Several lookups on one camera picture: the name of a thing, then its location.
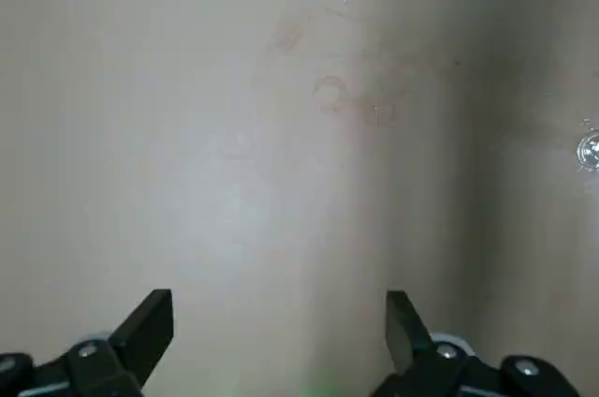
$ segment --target silver bolt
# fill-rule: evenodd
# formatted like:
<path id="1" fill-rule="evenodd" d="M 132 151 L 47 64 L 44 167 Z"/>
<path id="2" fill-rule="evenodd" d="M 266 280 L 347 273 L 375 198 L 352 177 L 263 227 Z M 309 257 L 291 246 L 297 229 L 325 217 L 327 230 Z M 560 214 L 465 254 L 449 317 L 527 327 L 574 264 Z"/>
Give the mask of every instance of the silver bolt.
<path id="1" fill-rule="evenodd" d="M 16 363 L 17 362 L 12 357 L 6 357 L 3 360 L 0 360 L 0 374 L 12 369 Z"/>
<path id="2" fill-rule="evenodd" d="M 449 344 L 441 344 L 437 348 L 437 353 L 446 360 L 452 360 L 458 356 L 458 351 L 456 350 L 456 348 Z"/>
<path id="3" fill-rule="evenodd" d="M 86 357 L 89 357 L 90 355 L 94 355 L 94 353 L 96 351 L 97 351 L 97 348 L 95 347 L 95 345 L 93 343 L 86 344 L 85 346 L 83 346 L 82 348 L 79 349 L 79 356 L 82 358 L 86 358 Z"/>
<path id="4" fill-rule="evenodd" d="M 591 132 L 577 148 L 578 161 L 585 168 L 599 168 L 599 132 Z"/>
<path id="5" fill-rule="evenodd" d="M 520 360 L 516 363 L 516 369 L 521 371 L 525 375 L 538 375 L 539 368 L 536 367 L 530 360 Z"/>

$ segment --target screw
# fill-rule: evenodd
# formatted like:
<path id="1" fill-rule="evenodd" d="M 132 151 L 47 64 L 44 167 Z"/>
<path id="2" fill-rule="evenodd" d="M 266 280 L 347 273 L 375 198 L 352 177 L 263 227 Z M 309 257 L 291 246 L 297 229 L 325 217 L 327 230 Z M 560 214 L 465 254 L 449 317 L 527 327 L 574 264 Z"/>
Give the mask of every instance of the screw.
<path id="1" fill-rule="evenodd" d="M 446 360 L 452 360 L 458 356 L 458 351 L 456 350 L 456 348 L 449 344 L 441 344 L 437 348 L 437 353 Z"/>
<path id="2" fill-rule="evenodd" d="M 82 358 L 87 358 L 90 355 L 94 355 L 96 351 L 97 348 L 94 346 L 93 343 L 86 344 L 85 346 L 79 349 L 79 356 Z"/>
<path id="3" fill-rule="evenodd" d="M 16 363 L 17 362 L 12 357 L 6 357 L 3 360 L 0 360 L 0 374 L 12 369 Z"/>
<path id="4" fill-rule="evenodd" d="M 538 375 L 539 368 L 536 367 L 530 360 L 520 360 L 516 363 L 516 369 L 521 371 L 525 375 Z"/>

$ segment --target water droplet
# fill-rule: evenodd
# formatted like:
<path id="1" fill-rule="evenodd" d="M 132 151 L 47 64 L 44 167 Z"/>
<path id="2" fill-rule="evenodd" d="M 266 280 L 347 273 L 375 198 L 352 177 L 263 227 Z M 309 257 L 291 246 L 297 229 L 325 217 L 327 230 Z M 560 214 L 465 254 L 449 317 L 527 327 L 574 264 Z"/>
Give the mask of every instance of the water droplet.
<path id="1" fill-rule="evenodd" d="M 592 133 L 578 144 L 578 161 L 585 168 L 599 169 L 599 133 Z"/>
<path id="2" fill-rule="evenodd" d="M 373 106 L 374 123 L 377 127 L 390 126 L 395 117 L 395 106 L 393 104 L 383 103 Z"/>

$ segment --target white surface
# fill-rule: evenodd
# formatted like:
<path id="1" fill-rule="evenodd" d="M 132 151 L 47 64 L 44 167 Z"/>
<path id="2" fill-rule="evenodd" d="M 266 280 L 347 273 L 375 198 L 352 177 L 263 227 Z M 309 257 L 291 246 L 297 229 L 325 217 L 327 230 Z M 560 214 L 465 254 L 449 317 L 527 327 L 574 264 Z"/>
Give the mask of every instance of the white surface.
<path id="1" fill-rule="evenodd" d="M 597 9 L 0 0 L 0 350 L 49 359 L 172 287 L 148 395 L 366 395 L 402 287 L 591 393 Z"/>

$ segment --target metal screw head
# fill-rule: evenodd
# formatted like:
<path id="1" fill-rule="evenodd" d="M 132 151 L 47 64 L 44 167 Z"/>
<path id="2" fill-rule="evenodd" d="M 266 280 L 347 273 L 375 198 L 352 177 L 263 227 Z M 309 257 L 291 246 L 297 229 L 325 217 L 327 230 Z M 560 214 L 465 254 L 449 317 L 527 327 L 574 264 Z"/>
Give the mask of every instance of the metal screw head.
<path id="1" fill-rule="evenodd" d="M 17 362 L 12 357 L 6 357 L 3 360 L 0 360 L 0 374 L 12 369 L 16 363 Z"/>
<path id="2" fill-rule="evenodd" d="M 437 353 L 446 360 L 452 360 L 458 356 L 458 351 L 456 350 L 456 347 L 451 346 L 449 344 L 441 344 L 437 348 Z"/>
<path id="3" fill-rule="evenodd" d="M 521 371 L 525 375 L 538 375 L 539 368 L 536 367 L 530 360 L 520 360 L 516 363 L 516 369 Z"/>
<path id="4" fill-rule="evenodd" d="M 95 345 L 93 343 L 89 343 L 79 349 L 79 356 L 82 358 L 86 358 L 90 355 L 94 355 L 96 351 L 97 348 L 95 347 Z"/>
<path id="5" fill-rule="evenodd" d="M 578 144 L 578 161 L 589 169 L 599 169 L 599 132 L 594 131 L 587 135 Z"/>

